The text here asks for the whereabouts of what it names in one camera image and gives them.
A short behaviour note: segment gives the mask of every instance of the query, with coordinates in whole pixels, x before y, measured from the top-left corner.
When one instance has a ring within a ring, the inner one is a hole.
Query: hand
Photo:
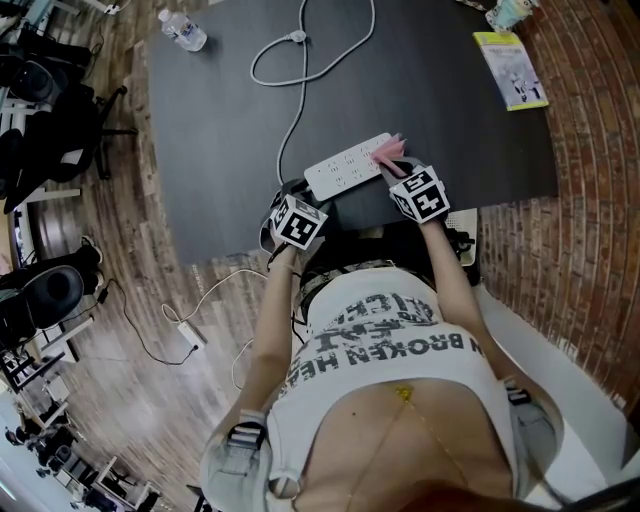
[[[280,247],[284,243],[284,240],[278,236],[278,233],[276,233],[276,226],[273,223],[273,221],[271,221],[270,233],[271,233],[271,239],[273,240],[273,243],[275,244],[275,249],[277,249],[278,247]]]

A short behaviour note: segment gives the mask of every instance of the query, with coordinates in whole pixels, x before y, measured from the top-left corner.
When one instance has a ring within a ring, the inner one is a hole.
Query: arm
[[[444,320],[469,331],[482,347],[498,379],[512,377],[516,386],[526,389],[538,401],[549,415],[561,441],[564,423],[560,410],[549,394],[511,360],[489,333],[471,285],[440,222],[421,224],[420,231],[433,265],[438,304]]]
[[[19,402],[14,402],[14,406],[15,406],[16,412],[18,413],[18,417],[20,418],[20,428],[24,430],[25,428],[27,428],[27,425],[25,423],[25,421],[27,420],[27,417],[24,415],[24,409],[22,408],[22,405]]]
[[[240,417],[241,409],[262,410],[284,381],[291,364],[291,282],[297,256],[295,247],[287,247],[272,262],[255,337],[251,366],[240,396],[215,429],[213,436],[229,431]]]

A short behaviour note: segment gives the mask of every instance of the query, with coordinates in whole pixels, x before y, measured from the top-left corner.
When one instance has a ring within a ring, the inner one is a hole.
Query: wall
[[[521,37],[550,98],[560,194],[483,208],[481,272],[629,416],[640,397],[640,20],[626,0],[542,4]]]
[[[69,492],[53,477],[41,479],[36,456],[22,446],[13,446],[4,437],[4,429],[20,425],[8,392],[0,394],[0,481],[16,496],[13,501],[0,489],[0,507],[7,512],[73,512]]]

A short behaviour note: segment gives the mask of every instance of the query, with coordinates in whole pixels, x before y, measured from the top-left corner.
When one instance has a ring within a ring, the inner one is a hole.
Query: pink object
[[[406,142],[406,139],[400,140],[400,134],[396,133],[371,153],[371,159],[378,164],[384,165],[396,178],[405,178],[407,173],[394,164],[392,160],[404,156],[404,145]]]

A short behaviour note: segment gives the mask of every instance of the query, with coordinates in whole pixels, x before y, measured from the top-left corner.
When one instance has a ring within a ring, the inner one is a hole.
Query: cord
[[[127,7],[130,3],[131,3],[131,0],[127,0],[122,7],[120,7],[119,5],[116,5],[116,7],[119,7],[118,12],[124,11],[125,7]]]
[[[79,316],[84,315],[87,311],[91,311],[93,308],[95,308],[98,304],[100,304],[100,302],[96,301],[92,306],[89,306],[87,309],[85,309],[82,313],[78,313],[76,316],[72,316],[71,318],[65,318],[64,320],[60,320],[60,322],[58,323],[64,323],[64,322],[68,322],[69,320],[74,320],[76,318],[78,318]]]
[[[191,318],[193,315],[195,315],[198,312],[198,310],[200,309],[200,306],[202,306],[202,303],[205,301],[205,299],[209,296],[209,294],[213,290],[215,290],[218,286],[220,286],[225,281],[231,279],[233,276],[235,276],[237,274],[240,274],[241,272],[248,272],[250,274],[254,274],[256,276],[260,276],[262,279],[267,279],[267,276],[265,276],[261,272],[257,272],[255,270],[251,270],[250,268],[241,268],[239,270],[236,270],[235,272],[232,272],[227,277],[225,277],[224,279],[221,279],[216,284],[214,284],[211,288],[209,288],[209,291],[202,296],[202,298],[200,299],[200,302],[198,302],[198,305],[196,306],[196,308],[191,313],[189,313],[187,316],[185,316],[183,318],[180,318],[178,316],[178,313],[176,313],[176,310],[173,309],[171,306],[169,306],[167,303],[164,303],[164,304],[162,304],[162,306],[160,306],[161,309],[162,309],[162,315],[171,324],[181,324],[182,322],[184,322],[186,320],[189,320],[189,318]],[[173,319],[171,319],[171,318],[169,318],[167,316],[167,311],[171,312],[171,314],[173,315]]]
[[[240,359],[240,356],[244,353],[245,350],[247,350],[247,347],[252,343],[253,343],[253,338],[251,338],[249,341],[247,341],[244,344],[244,347],[242,347],[242,350],[238,352],[238,355],[233,360],[233,363],[231,363],[231,382],[233,382],[233,387],[235,387],[238,391],[242,391],[242,388],[236,384],[236,375],[235,375],[234,369],[236,367],[236,363],[238,362],[238,359]]]
[[[291,331],[293,332],[293,334],[296,335],[296,338],[298,338],[300,340],[300,343],[302,343],[304,345],[304,340],[302,339],[302,337],[296,331],[296,323],[299,323],[301,325],[306,325],[306,324],[303,324],[302,322],[300,322],[300,320],[298,320],[296,318],[296,314],[293,313],[291,315]]]
[[[103,15],[102,18],[98,20],[98,36],[100,37],[100,42],[96,43],[95,45],[93,45],[93,48],[91,48],[91,57],[92,57],[91,68],[89,69],[88,72],[85,73],[83,80],[86,80],[87,78],[89,78],[93,73],[93,70],[96,67],[96,61],[98,60],[98,56],[100,55],[102,48],[104,48],[105,40],[104,40],[104,34],[102,33],[102,24],[104,23],[105,19],[106,19],[106,15]]]
[[[109,281],[107,283],[107,288],[109,287],[109,285],[111,283],[115,284],[118,287],[118,289],[120,290],[120,293],[122,294],[122,301],[123,301],[122,313],[123,313],[124,317],[127,319],[127,322],[129,322],[129,325],[131,325],[133,330],[136,332],[136,335],[138,336],[138,339],[140,340],[140,343],[142,344],[142,348],[144,349],[144,351],[147,353],[147,355],[151,359],[153,359],[154,361],[157,361],[158,363],[162,363],[162,364],[164,364],[166,366],[182,366],[185,363],[185,361],[187,359],[189,359],[191,354],[193,354],[196,350],[198,350],[198,346],[194,345],[191,348],[191,350],[189,351],[189,353],[185,356],[185,358],[182,361],[180,361],[179,363],[172,362],[172,361],[165,361],[164,359],[159,359],[156,356],[154,356],[151,352],[149,352],[149,349],[144,344],[144,340],[142,339],[142,335],[140,334],[140,331],[138,330],[138,328],[136,327],[136,324],[133,323],[133,321],[129,317],[129,314],[127,313],[127,294],[125,293],[125,291],[122,288],[122,286],[120,286],[120,283],[116,279],[113,279],[113,278],[109,279]]]
[[[298,124],[298,121],[300,121],[300,118],[302,117],[302,111],[304,110],[304,103],[305,103],[305,98],[307,93],[307,83],[313,80],[317,80],[318,78],[322,78],[334,67],[336,67],[345,57],[347,57],[347,55],[349,55],[351,52],[353,52],[354,50],[362,46],[371,38],[371,36],[373,35],[373,31],[376,27],[376,6],[374,3],[374,0],[369,0],[369,1],[371,3],[371,27],[369,28],[369,32],[367,32],[367,35],[364,36],[356,44],[354,44],[351,48],[343,52],[340,56],[338,56],[337,59],[335,59],[331,64],[329,64],[326,68],[324,68],[319,73],[316,73],[315,75],[311,75],[311,76],[307,75],[309,48],[307,46],[307,35],[304,31],[304,10],[307,5],[307,0],[302,0],[302,4],[300,4],[300,10],[298,11],[299,30],[296,30],[291,34],[287,34],[286,36],[281,37],[280,39],[276,39],[272,43],[269,43],[267,46],[265,46],[262,50],[258,52],[258,54],[253,59],[253,62],[251,63],[251,71],[250,71],[251,79],[259,85],[263,85],[265,87],[286,87],[289,85],[297,85],[297,84],[302,85],[302,87],[300,88],[300,103],[298,104],[298,111],[296,113],[296,116],[293,119],[293,122],[291,123],[291,126],[287,130],[287,133],[285,134],[284,139],[282,139],[282,143],[280,144],[280,149],[278,149],[278,156],[276,158],[276,173],[278,176],[278,183],[280,183],[280,185],[284,184],[284,180],[282,179],[282,155],[284,154],[285,147],[287,146],[287,142],[289,141],[291,134],[295,130]],[[294,80],[286,80],[284,82],[265,82],[264,80],[258,79],[255,75],[255,69],[260,58],[266,52],[268,52],[271,48],[285,41],[294,41],[296,43],[302,44],[302,55],[303,55],[302,77],[296,78]]]

